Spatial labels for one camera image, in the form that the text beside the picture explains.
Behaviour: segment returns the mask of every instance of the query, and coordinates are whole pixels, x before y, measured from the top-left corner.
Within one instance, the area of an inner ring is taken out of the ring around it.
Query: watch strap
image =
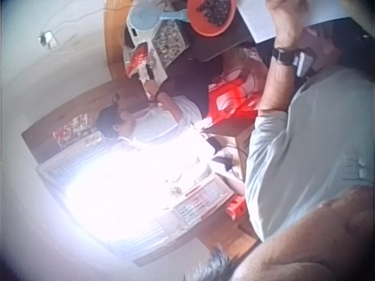
[[[298,50],[287,51],[282,48],[272,49],[272,57],[274,57],[277,62],[285,66],[292,66],[294,64],[297,53]]]
[[[151,100],[151,102],[157,104],[157,103],[159,102],[158,99],[159,99],[159,95],[160,95],[160,93],[162,93],[162,91],[159,89],[159,90],[155,93],[154,98]]]

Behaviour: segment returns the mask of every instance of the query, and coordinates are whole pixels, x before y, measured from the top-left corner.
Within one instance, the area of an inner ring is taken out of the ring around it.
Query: hand
[[[267,0],[276,28],[275,47],[295,49],[305,26],[306,0]]]
[[[143,88],[152,96],[154,96],[159,91],[159,86],[156,84],[155,80],[146,81],[143,85]]]

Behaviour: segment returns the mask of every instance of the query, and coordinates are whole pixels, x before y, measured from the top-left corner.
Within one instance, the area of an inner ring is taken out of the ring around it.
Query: white wall
[[[51,26],[94,11],[103,2],[8,2],[11,5],[2,6],[1,23],[2,254],[25,280],[176,280],[207,258],[204,245],[194,240],[143,268],[119,260],[69,220],[40,181],[36,161],[21,137],[40,117],[110,80],[102,12],[62,30],[60,42],[74,38],[58,54],[48,53],[37,39],[41,26],[66,3],[71,4]]]

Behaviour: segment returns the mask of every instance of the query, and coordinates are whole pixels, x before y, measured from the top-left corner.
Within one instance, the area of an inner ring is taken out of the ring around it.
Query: white shirt
[[[162,107],[153,107],[142,117],[129,139],[140,145],[167,142],[187,130],[191,124],[202,120],[198,107],[184,96],[173,97],[182,111],[182,119],[177,123],[173,115]]]
[[[319,73],[286,112],[255,121],[247,161],[250,220],[265,240],[321,202],[374,182],[374,96],[360,73]]]

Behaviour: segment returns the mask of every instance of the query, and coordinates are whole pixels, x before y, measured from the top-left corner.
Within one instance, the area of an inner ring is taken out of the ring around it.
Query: bright light
[[[67,205],[84,228],[105,241],[137,237],[171,203],[166,180],[210,154],[195,130],[142,151],[110,153],[67,188]]]

